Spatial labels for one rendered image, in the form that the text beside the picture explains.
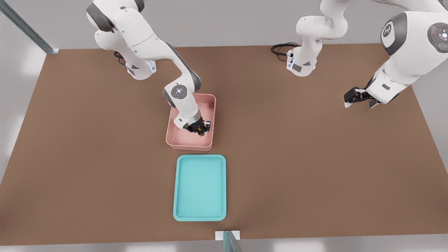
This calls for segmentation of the pink rectangular box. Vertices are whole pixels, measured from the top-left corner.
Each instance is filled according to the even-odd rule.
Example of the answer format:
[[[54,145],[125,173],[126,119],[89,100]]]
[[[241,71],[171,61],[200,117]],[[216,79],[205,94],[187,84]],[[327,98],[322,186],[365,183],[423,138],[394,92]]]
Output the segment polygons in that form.
[[[179,129],[173,122],[179,112],[170,108],[170,117],[166,134],[166,143],[174,150],[208,152],[212,149],[216,98],[212,94],[193,94],[205,121],[211,122],[211,128],[205,136]]]

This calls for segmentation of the pale blue-green tray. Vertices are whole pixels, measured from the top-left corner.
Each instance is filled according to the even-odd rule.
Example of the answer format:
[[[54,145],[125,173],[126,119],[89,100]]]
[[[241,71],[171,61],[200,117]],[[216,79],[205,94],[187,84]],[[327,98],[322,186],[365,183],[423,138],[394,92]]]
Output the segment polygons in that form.
[[[226,159],[218,154],[181,155],[176,163],[173,217],[216,222],[226,217]]]

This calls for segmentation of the silver frame post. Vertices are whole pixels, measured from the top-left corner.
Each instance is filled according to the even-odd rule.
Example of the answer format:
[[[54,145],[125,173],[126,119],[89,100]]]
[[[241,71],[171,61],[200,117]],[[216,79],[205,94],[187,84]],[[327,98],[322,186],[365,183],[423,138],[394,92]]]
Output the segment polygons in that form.
[[[58,54],[5,0],[0,0],[0,11],[46,54]]]
[[[222,241],[223,252],[243,252],[238,242],[240,231],[215,231],[215,240]]]

